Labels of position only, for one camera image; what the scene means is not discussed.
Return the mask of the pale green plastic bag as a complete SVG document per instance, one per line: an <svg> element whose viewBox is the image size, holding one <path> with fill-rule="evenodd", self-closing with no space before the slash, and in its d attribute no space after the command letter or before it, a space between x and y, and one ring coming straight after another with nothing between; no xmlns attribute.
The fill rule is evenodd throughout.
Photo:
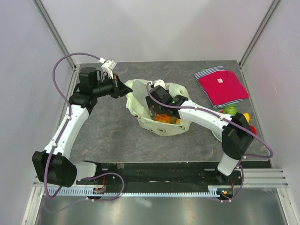
<svg viewBox="0 0 300 225"><path fill-rule="evenodd" d="M152 119L146 102L148 96L147 83L148 81L143 79L133 79L125 82L125 85L132 89L132 92L127 94L126 108L137 119L140 127L159 136L172 136L187 132L191 124L188 120L181 119L180 123L170 124Z"/></svg>

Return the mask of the small pineapple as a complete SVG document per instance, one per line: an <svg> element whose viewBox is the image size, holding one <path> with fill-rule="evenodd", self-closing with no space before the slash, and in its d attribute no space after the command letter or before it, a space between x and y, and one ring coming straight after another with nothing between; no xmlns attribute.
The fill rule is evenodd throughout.
<svg viewBox="0 0 300 225"><path fill-rule="evenodd" d="M173 124L173 117L168 116L167 114L156 114L154 116L154 121Z"/></svg>

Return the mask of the red bell pepper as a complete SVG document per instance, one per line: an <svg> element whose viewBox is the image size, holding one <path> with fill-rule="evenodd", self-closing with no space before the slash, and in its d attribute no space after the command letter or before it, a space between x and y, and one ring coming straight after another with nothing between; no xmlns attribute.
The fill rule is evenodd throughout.
<svg viewBox="0 0 300 225"><path fill-rule="evenodd" d="M256 131L255 127L250 125L250 128L251 128L252 133L256 135L257 131Z"/></svg>

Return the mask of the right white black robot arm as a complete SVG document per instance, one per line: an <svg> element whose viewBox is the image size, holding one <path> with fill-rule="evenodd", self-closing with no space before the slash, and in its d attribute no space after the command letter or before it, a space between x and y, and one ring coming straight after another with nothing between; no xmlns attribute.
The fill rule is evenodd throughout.
<svg viewBox="0 0 300 225"><path fill-rule="evenodd" d="M215 112L181 95L172 97L164 87L151 85L150 82L146 84L146 90L146 101L151 115L166 114L181 121L187 120L221 137L223 155L214 177L219 184L229 182L231 173L254 139L245 116L241 113L232 116Z"/></svg>

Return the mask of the green round fruit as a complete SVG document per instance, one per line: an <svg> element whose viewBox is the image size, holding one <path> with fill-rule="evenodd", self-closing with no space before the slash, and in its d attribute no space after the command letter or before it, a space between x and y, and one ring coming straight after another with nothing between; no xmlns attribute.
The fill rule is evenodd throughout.
<svg viewBox="0 0 300 225"><path fill-rule="evenodd" d="M223 110L224 114L229 114L232 116L234 116L237 112L238 112L238 110L237 110L236 106L234 106L234 105L228 105Z"/></svg>

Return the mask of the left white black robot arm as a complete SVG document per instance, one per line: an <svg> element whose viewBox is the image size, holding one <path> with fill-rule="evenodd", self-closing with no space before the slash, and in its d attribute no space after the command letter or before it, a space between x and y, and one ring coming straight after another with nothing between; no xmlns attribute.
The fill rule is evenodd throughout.
<svg viewBox="0 0 300 225"><path fill-rule="evenodd" d="M97 169L97 164L91 161L73 164L69 160L71 149L98 98L107 95L120 98L130 92L132 89L121 82L117 74L110 78L107 72L101 73L94 67L82 68L79 83L68 100L70 106L57 132L43 151L36 151L32 156L38 180L70 187L76 180L86 177L92 184L99 184L103 173Z"/></svg>

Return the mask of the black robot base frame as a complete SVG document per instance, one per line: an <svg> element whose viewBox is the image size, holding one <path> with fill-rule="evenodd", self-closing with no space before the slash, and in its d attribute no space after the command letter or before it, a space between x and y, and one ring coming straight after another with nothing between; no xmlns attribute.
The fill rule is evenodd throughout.
<svg viewBox="0 0 300 225"><path fill-rule="evenodd" d="M108 193L207 192L209 186L237 187L241 172L228 177L217 171L216 162L96 163L96 176L77 184L105 185Z"/></svg>

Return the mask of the yellow bell pepper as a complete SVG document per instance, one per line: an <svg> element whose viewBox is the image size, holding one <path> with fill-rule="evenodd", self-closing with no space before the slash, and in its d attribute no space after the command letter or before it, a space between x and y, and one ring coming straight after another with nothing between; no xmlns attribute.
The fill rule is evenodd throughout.
<svg viewBox="0 0 300 225"><path fill-rule="evenodd" d="M246 121L249 123L250 122L250 115L248 113L243 113Z"/></svg>

